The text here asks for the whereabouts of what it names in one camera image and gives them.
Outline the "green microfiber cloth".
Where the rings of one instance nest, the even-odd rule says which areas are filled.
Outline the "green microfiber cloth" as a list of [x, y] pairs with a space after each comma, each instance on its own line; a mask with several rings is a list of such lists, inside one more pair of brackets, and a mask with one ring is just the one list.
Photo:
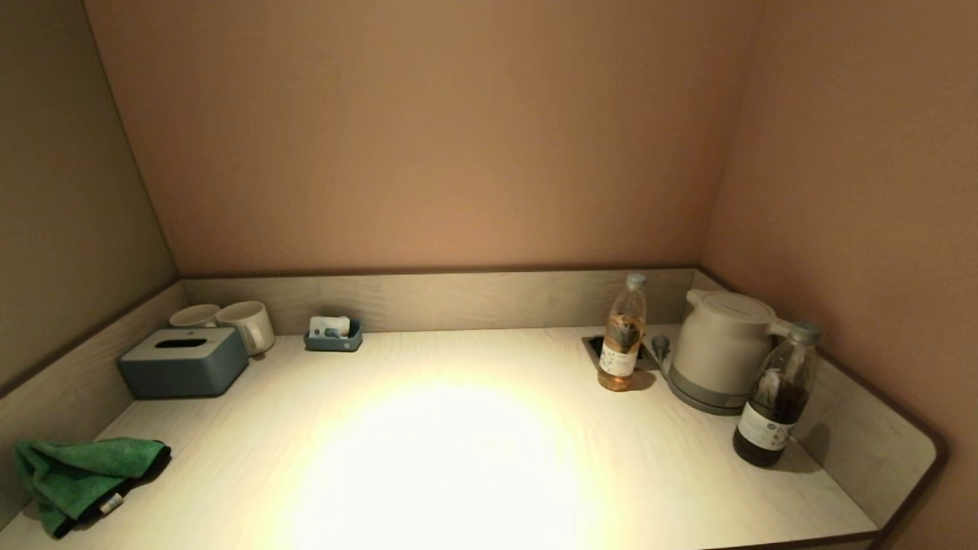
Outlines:
[[52, 539], [111, 514], [130, 491], [156, 480], [171, 459], [169, 445], [140, 438], [21, 441], [14, 449], [15, 472]]

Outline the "wooden desk rear upstand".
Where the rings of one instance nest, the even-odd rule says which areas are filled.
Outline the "wooden desk rear upstand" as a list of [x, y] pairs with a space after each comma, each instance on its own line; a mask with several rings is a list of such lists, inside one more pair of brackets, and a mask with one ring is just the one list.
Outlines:
[[264, 303], [279, 335], [315, 316], [369, 333], [602, 326], [625, 270], [185, 279], [192, 303]]

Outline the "recessed black socket box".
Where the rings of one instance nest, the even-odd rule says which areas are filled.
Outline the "recessed black socket box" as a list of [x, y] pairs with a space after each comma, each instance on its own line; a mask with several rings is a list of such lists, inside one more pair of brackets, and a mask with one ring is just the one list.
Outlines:
[[[600, 368], [600, 357], [601, 357], [602, 342], [604, 341], [604, 337], [602, 337], [602, 335], [593, 335], [593, 337], [583, 338], [582, 341], [589, 355], [589, 358], [591, 359], [591, 362], [593, 362], [593, 365], [596, 368]], [[636, 356], [636, 364], [635, 364], [636, 371], [660, 371], [661, 370], [660, 364], [656, 360], [656, 356], [654, 356], [653, 352], [649, 347], [649, 343], [650, 340], [646, 338], [646, 340], [642, 341], [642, 344], [638, 349], [638, 356]]]

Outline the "plastic bottle of light tea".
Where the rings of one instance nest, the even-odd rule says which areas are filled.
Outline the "plastic bottle of light tea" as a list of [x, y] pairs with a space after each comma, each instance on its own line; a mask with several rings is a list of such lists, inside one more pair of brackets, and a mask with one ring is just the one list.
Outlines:
[[646, 331], [647, 278], [627, 275], [625, 287], [612, 303], [598, 358], [598, 383], [610, 391], [629, 389]]

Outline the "small blue sachet tray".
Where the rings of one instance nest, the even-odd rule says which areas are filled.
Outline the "small blue sachet tray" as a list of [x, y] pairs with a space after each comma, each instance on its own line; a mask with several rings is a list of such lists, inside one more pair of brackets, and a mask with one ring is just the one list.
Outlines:
[[363, 328], [359, 320], [351, 320], [351, 332], [345, 340], [333, 340], [333, 338], [310, 338], [308, 331], [303, 337], [305, 349], [307, 351], [321, 352], [356, 352], [363, 342]]

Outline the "white electric kettle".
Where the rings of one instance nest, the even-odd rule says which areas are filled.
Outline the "white electric kettle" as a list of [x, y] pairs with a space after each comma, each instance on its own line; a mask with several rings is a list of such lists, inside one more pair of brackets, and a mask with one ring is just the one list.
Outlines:
[[785, 337], [790, 323], [752, 297], [691, 290], [692, 310], [682, 322], [669, 373], [684, 393], [703, 403], [745, 403], [773, 335]]

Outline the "white ceramic mug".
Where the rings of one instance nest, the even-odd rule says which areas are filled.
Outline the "white ceramic mug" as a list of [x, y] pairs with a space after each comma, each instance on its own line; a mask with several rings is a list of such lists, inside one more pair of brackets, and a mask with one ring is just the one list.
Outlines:
[[218, 328], [218, 313], [221, 307], [217, 304], [195, 304], [181, 309], [169, 317], [171, 328]]
[[231, 327], [241, 336], [249, 356], [266, 353], [275, 345], [271, 317], [262, 302], [237, 302], [220, 309], [215, 317], [221, 327]]

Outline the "grey kettle base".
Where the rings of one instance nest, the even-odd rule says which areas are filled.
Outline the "grey kettle base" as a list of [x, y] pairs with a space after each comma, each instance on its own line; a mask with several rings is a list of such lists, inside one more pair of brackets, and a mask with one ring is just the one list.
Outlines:
[[740, 406], [730, 406], [730, 407], [716, 406], [709, 403], [703, 403], [702, 401], [696, 400], [694, 397], [689, 396], [687, 393], [684, 393], [684, 391], [682, 391], [680, 387], [678, 387], [677, 384], [673, 382], [670, 376], [666, 376], [665, 380], [669, 386], [669, 389], [674, 394], [674, 396], [677, 397], [678, 400], [681, 401], [681, 403], [688, 405], [692, 409], [698, 410], [702, 413], [707, 413], [713, 416], [721, 416], [721, 417], [734, 417], [743, 414], [745, 403], [741, 403]]

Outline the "plastic bottle of dark tea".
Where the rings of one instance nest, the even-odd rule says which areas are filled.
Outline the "plastic bottle of dark tea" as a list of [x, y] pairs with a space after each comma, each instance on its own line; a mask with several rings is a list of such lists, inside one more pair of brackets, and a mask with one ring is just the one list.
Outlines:
[[733, 433], [733, 449], [756, 467], [779, 462], [813, 391], [822, 330], [799, 321], [762, 362]]

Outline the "blue-grey tissue box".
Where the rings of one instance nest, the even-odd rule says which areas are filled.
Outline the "blue-grey tissue box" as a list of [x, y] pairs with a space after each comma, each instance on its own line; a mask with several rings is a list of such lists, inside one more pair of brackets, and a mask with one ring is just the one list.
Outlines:
[[247, 348], [235, 328], [161, 328], [118, 366], [138, 400], [222, 396], [244, 372]]

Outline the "rounded wooden desk side panel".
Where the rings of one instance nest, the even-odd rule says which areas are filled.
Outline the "rounded wooden desk side panel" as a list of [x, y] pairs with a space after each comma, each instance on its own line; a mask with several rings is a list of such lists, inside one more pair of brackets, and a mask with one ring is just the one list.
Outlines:
[[696, 484], [745, 510], [793, 518], [897, 525], [949, 458], [942, 436], [830, 357], [785, 457], [754, 467], [734, 454], [734, 423], [711, 416], [688, 463]]

